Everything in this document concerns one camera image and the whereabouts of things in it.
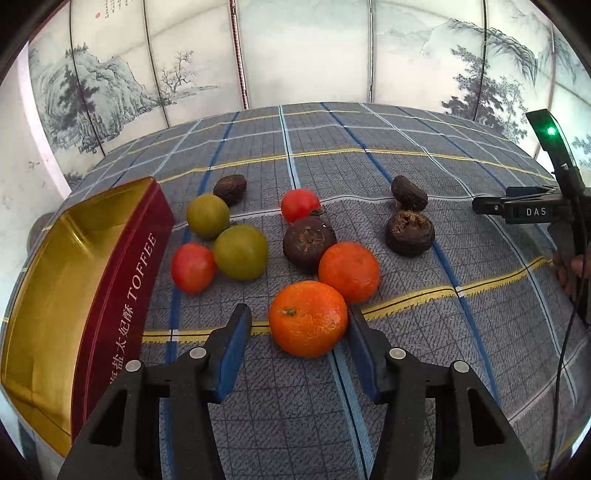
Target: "painted screen panel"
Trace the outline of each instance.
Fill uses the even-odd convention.
[[[90,116],[106,153],[166,128],[141,0],[74,0],[72,41]],[[95,146],[87,141],[84,149]]]
[[[366,0],[237,4],[251,108],[367,100]]]
[[[242,110],[227,0],[146,1],[171,125]]]
[[[471,120],[470,98],[482,68],[482,1],[374,0],[374,5],[374,102]]]

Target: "cherry tomato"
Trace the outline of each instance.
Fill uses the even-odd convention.
[[[314,192],[307,189],[290,190],[281,200],[281,214],[289,223],[307,217],[318,210],[320,210],[320,200]]]
[[[213,252],[203,245],[184,244],[174,253],[171,273],[179,290],[189,295],[201,293],[216,274]]]

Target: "tangerine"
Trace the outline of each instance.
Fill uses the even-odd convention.
[[[273,338],[295,356],[313,358],[330,352],[345,334],[348,322],[342,295],[313,280],[286,286],[269,309]]]
[[[347,303],[369,300],[378,289],[379,263],[363,245],[340,242],[320,259],[318,279],[335,288]]]

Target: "human hand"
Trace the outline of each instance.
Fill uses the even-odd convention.
[[[587,252],[585,256],[587,257],[587,261],[585,265],[584,277],[589,278],[591,277],[591,252]],[[569,297],[572,297],[575,286],[569,281],[567,266],[564,264],[562,256],[560,255],[560,252],[558,252],[558,250],[554,252],[553,261],[554,266],[556,267],[556,277],[560,282],[560,286],[563,288],[564,292]],[[570,262],[569,268],[579,278],[583,278],[583,255],[574,257]]]

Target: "dried fruit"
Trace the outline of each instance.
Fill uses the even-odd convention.
[[[229,207],[240,202],[245,191],[246,178],[243,175],[228,175],[221,178],[213,188],[213,194],[220,197]]]
[[[420,213],[403,210],[395,213],[386,225],[386,244],[398,255],[417,257],[431,248],[435,227]]]
[[[304,217],[283,236],[283,254],[293,265],[314,274],[324,252],[336,243],[335,231],[318,217]]]
[[[427,192],[417,187],[404,175],[398,175],[392,181],[392,195],[405,210],[422,212],[429,202]]]

